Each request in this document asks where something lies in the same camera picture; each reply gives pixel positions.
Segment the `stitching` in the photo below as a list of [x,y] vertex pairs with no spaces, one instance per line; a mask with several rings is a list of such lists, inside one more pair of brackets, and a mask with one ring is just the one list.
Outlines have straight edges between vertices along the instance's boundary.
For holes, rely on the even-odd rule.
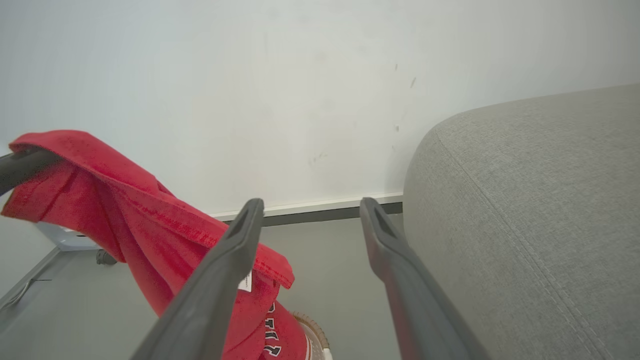
[[[520,247],[518,245],[516,245],[516,243],[513,241],[511,234],[516,235],[516,237],[518,238],[518,240],[520,242],[523,241],[522,239],[522,235],[519,234],[518,232],[515,231],[515,229],[513,229],[513,227],[511,227],[509,225],[509,223],[506,221],[507,219],[505,219],[506,215],[503,215],[501,212],[498,211],[498,209],[495,207],[495,205],[491,202],[491,200],[489,200],[489,198],[484,194],[484,192],[482,191],[482,189],[480,188],[480,186],[478,186],[478,184],[473,180],[473,178],[471,178],[471,176],[469,175],[469,173],[465,170],[464,167],[462,167],[462,165],[460,164],[460,162],[458,161],[457,158],[455,158],[451,152],[449,151],[449,149],[442,143],[441,139],[440,139],[440,135],[438,134],[437,128],[433,129],[433,132],[435,134],[435,138],[438,140],[438,142],[440,143],[440,145],[443,147],[443,149],[445,149],[445,151],[447,152],[447,154],[449,155],[450,158],[452,158],[456,164],[460,167],[460,169],[462,169],[462,171],[465,173],[466,177],[465,177],[465,181],[470,181],[475,187],[479,190],[479,193],[481,195],[481,199],[483,200],[483,205],[485,206],[485,208],[487,210],[489,210],[489,212],[492,214],[492,216],[494,218],[496,218],[496,220],[498,220],[498,224],[500,226],[500,228],[507,234],[507,237],[509,238],[509,242],[511,242],[512,246],[518,251],[518,253],[520,254],[520,256],[522,256],[522,258],[525,259],[525,262],[527,263],[527,266],[529,267],[529,269],[531,269],[532,273],[536,276],[536,279],[538,280],[539,284],[545,289],[545,291],[547,292],[547,295],[551,298],[551,300],[554,302],[554,304],[556,305],[556,308],[558,308],[558,310],[560,311],[560,313],[563,315],[564,319],[566,320],[567,324],[573,329],[574,334],[576,335],[576,337],[578,337],[578,339],[580,340],[580,342],[582,343],[582,345],[584,346],[584,348],[587,350],[587,352],[589,352],[590,356],[593,358],[593,354],[591,353],[588,345],[584,342],[584,340],[582,339],[582,336],[580,336],[578,330],[573,326],[573,324],[571,323],[571,321],[569,320],[569,318],[567,317],[567,315],[564,313],[564,311],[561,309],[561,306],[557,303],[557,301],[555,300],[554,296],[551,294],[551,292],[549,292],[549,290],[547,289],[547,285],[542,281],[542,279],[540,279],[538,272],[542,273],[542,276],[545,278],[545,280],[547,280],[548,284],[551,285],[551,287],[554,289],[554,292],[556,292],[556,295],[560,298],[560,300],[562,300],[563,305],[566,306],[569,310],[569,306],[564,302],[564,300],[562,299],[562,297],[557,293],[558,290],[562,291],[564,293],[564,295],[566,296],[566,298],[571,302],[571,305],[573,306],[573,308],[575,310],[577,310],[577,308],[575,307],[575,304],[573,303],[573,301],[571,301],[571,298],[568,296],[568,294],[566,293],[566,291],[564,291],[562,289],[562,287],[560,287],[560,285],[557,283],[556,279],[553,277],[553,275],[551,275],[550,271],[548,270],[548,268],[542,263],[542,260],[540,259],[540,257],[537,256],[537,254],[535,254],[535,251],[533,251],[532,249],[528,249],[526,246],[524,246],[524,244],[522,244],[522,247],[524,248],[525,252],[527,253],[528,256],[532,257],[532,260],[534,261],[534,264],[536,264],[536,267],[538,268],[538,271],[535,271],[534,268],[531,266],[529,260],[527,259],[527,256],[524,256],[524,254],[522,253],[522,251],[520,250]],[[507,225],[507,227],[509,228],[510,231],[508,231],[507,229],[505,229],[504,225]],[[544,267],[544,269],[547,271],[547,273],[549,274],[549,276],[551,276],[551,278],[556,282],[555,284],[547,277],[547,275],[539,268],[539,264],[537,264],[537,262],[540,262],[542,267]],[[611,353],[607,350],[606,346],[604,345],[604,343],[602,342],[602,340],[597,336],[597,334],[595,333],[595,331],[593,330],[593,328],[591,328],[590,324],[586,321],[586,319],[584,319],[584,317],[581,316],[581,318],[584,320],[585,323],[587,323],[588,325],[588,329],[591,330],[591,332],[595,335],[596,339],[602,344],[604,350],[607,352],[607,354],[609,355],[609,357],[613,358],[613,356],[611,355]],[[598,347],[593,343],[593,340],[586,334],[586,332],[584,332],[585,336],[587,337],[587,339],[589,340],[589,342],[592,344],[592,346],[598,350]],[[606,357],[604,356],[604,354],[599,354],[602,358],[606,359]]]

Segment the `dark gray baseboard strip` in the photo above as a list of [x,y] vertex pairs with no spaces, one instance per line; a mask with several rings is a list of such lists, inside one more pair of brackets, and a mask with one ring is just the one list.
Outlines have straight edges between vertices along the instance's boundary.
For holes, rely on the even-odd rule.
[[[392,202],[390,204],[383,204],[382,208],[389,215],[401,214],[402,202]],[[265,217],[262,220],[262,226],[299,224],[301,222],[341,220],[345,218],[358,218],[358,217],[360,217],[359,207],[332,209],[332,210],[322,210],[322,211],[311,211],[309,213],[297,213],[297,214],[277,215],[274,217]]]

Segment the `clothing label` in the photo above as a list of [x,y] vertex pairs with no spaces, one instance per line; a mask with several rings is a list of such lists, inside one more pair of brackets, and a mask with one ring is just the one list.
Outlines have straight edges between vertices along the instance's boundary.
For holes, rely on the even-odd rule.
[[242,279],[242,281],[240,282],[240,285],[238,285],[238,289],[244,290],[248,293],[251,292],[251,273],[252,272],[249,272],[249,275],[247,275],[244,279]]

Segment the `white wall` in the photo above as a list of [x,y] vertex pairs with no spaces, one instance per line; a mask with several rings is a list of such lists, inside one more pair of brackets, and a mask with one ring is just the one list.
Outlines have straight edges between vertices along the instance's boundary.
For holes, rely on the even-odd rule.
[[[4,204],[8,195],[0,197]],[[0,217],[0,298],[55,248],[30,222]]]
[[636,0],[2,0],[0,143],[89,131],[208,213],[398,192],[457,112],[640,81],[638,19]]

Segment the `gray floor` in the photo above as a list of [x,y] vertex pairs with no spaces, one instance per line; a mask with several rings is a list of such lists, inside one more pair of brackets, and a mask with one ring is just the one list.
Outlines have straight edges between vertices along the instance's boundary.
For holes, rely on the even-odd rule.
[[[399,359],[359,219],[267,227],[261,241],[287,256],[296,276],[279,301],[318,322],[334,358]],[[38,282],[17,319],[0,326],[3,358],[127,359],[156,321],[127,265],[99,266],[94,252],[77,253],[51,279]]]

